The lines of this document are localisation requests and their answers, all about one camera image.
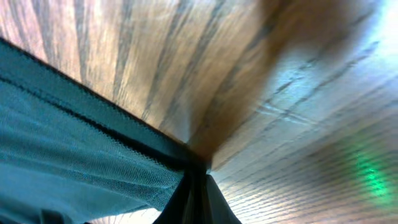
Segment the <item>dark fabric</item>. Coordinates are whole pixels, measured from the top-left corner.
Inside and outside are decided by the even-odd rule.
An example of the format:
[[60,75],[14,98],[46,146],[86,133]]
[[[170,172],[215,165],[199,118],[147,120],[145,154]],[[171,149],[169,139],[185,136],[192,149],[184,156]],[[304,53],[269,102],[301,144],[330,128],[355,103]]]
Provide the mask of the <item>dark fabric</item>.
[[182,178],[181,146],[4,41],[0,92],[1,217],[84,223],[162,210]]

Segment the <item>teal fabric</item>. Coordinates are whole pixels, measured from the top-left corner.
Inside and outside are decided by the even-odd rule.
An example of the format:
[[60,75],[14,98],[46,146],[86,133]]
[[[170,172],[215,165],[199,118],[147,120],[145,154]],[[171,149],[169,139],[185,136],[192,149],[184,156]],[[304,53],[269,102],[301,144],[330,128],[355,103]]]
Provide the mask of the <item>teal fabric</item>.
[[5,42],[0,92],[0,217],[45,223],[51,213],[84,223],[162,210],[182,178],[150,156],[177,158],[170,139]]

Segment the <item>wood grain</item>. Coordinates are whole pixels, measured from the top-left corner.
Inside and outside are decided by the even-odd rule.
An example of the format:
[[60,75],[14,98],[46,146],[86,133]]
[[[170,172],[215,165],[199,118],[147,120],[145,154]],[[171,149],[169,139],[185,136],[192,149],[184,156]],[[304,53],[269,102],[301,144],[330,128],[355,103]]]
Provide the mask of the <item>wood grain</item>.
[[397,223],[397,9],[0,0],[0,36],[212,159],[243,223]]

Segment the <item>green light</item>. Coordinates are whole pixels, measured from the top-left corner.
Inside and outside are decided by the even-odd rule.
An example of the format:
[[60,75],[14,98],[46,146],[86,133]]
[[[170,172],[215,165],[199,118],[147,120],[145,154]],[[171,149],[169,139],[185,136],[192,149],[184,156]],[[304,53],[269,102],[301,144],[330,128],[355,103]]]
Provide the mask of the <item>green light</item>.
[[392,205],[393,193],[388,188],[389,181],[386,175],[380,171],[379,165],[363,154],[357,156],[357,176],[364,182],[368,192],[375,196],[379,205]]

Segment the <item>wooden panel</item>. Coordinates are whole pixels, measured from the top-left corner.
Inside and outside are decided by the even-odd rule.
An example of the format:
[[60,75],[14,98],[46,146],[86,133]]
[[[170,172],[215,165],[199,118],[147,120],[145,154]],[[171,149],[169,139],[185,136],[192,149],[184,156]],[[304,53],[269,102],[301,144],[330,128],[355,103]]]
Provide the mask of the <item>wooden panel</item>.
[[212,159],[243,223],[396,223],[397,10],[0,0],[0,36]]

